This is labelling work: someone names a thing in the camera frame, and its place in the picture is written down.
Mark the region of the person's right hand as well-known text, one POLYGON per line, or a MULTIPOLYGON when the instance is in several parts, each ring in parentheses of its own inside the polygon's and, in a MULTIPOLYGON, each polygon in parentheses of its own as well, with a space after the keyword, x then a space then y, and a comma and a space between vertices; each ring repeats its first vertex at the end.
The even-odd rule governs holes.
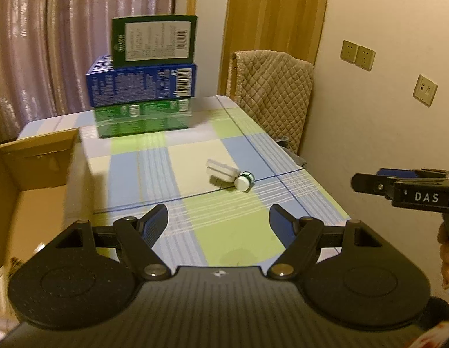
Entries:
POLYGON ((449 289, 449 233, 444 223, 439 227, 438 242, 442 259, 442 287, 449 289))

